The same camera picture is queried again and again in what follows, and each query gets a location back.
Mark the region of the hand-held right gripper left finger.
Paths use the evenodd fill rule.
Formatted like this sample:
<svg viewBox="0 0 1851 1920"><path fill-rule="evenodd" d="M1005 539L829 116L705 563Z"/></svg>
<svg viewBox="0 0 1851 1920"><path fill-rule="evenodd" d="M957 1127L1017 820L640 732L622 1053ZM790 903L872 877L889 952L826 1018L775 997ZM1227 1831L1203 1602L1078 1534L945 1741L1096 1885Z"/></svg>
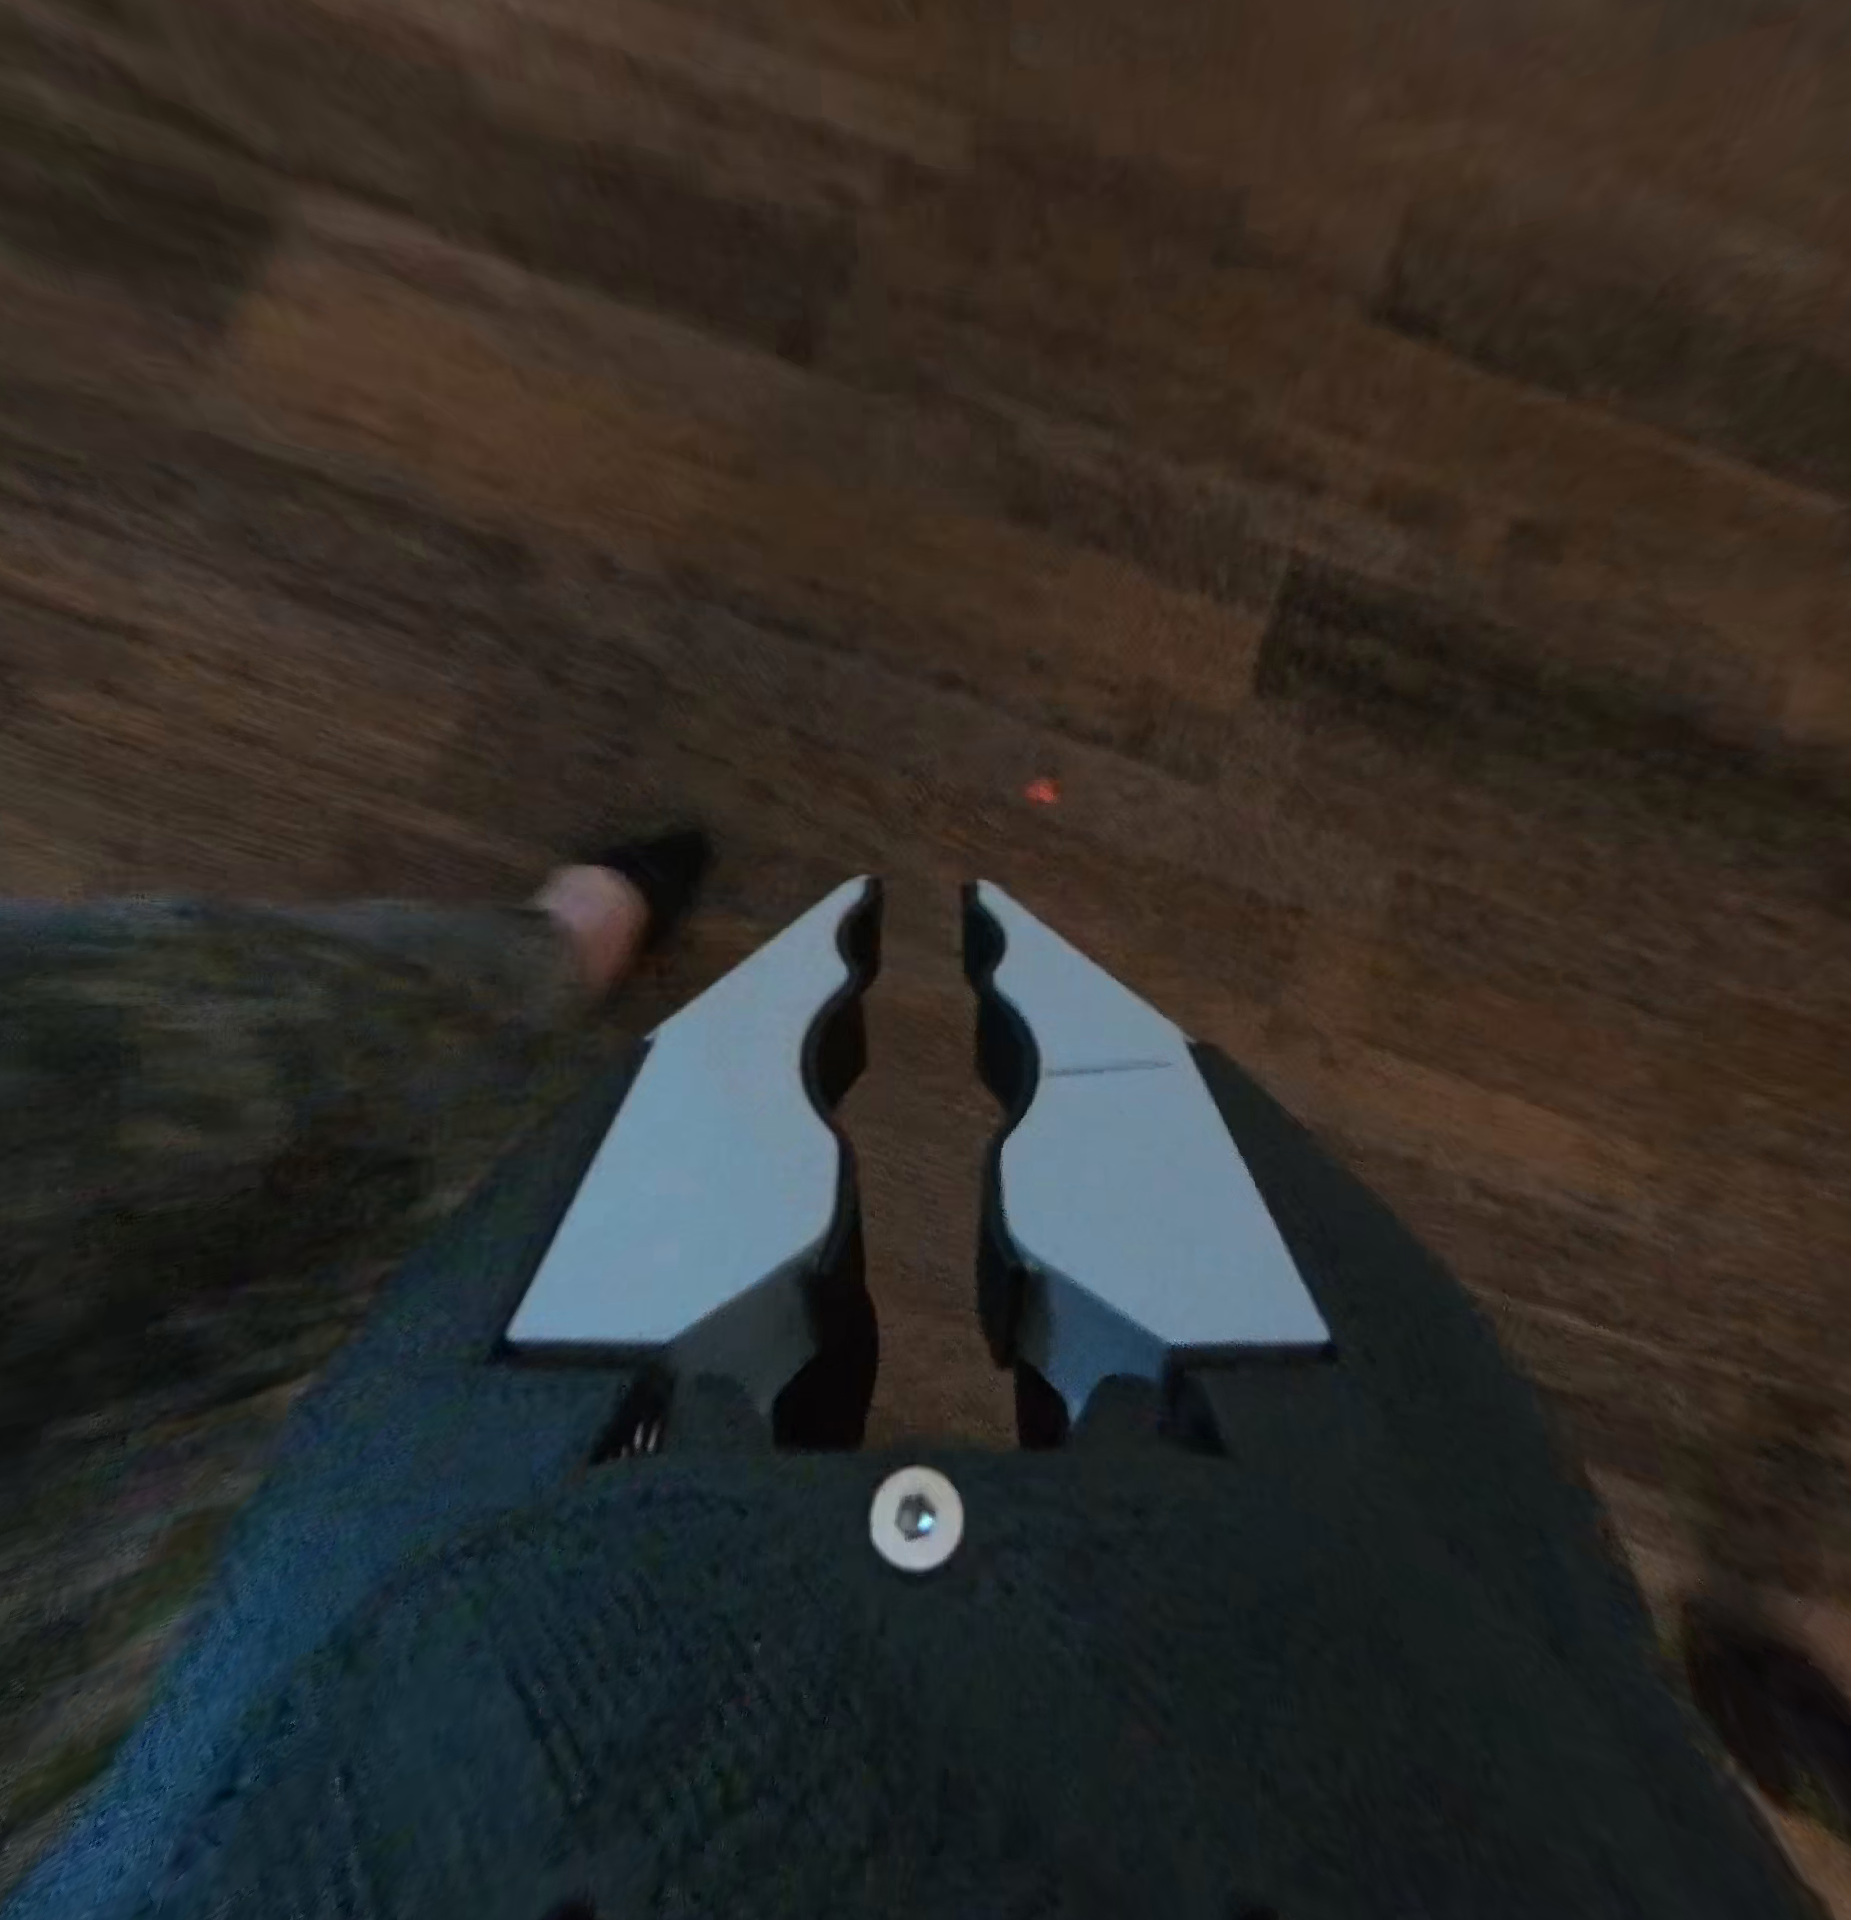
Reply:
<svg viewBox="0 0 1851 1920"><path fill-rule="evenodd" d="M778 1447L862 1447L882 1336L842 1106L882 906L878 879L842 883L652 1030L507 1357L733 1380Z"/></svg>

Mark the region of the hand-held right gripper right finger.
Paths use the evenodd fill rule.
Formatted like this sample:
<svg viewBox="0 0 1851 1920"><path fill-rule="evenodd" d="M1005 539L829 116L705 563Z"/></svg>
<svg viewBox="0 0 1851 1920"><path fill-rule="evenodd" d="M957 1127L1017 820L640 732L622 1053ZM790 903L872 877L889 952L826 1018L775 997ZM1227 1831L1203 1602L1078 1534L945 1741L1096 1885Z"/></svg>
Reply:
<svg viewBox="0 0 1851 1920"><path fill-rule="evenodd" d="M1327 1323L1193 1037L993 883L959 896L985 1148L979 1318L1017 1442L1059 1450L1106 1380L1321 1361Z"/></svg>

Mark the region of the person's leg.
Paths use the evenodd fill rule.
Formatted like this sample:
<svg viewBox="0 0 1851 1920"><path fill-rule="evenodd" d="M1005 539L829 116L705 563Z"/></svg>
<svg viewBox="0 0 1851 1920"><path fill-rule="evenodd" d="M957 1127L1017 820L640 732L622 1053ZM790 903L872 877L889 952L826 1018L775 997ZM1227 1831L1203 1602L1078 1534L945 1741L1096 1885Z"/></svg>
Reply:
<svg viewBox="0 0 1851 1920"><path fill-rule="evenodd" d="M695 892L635 849L498 906L0 899L0 1495L324 1359Z"/></svg>

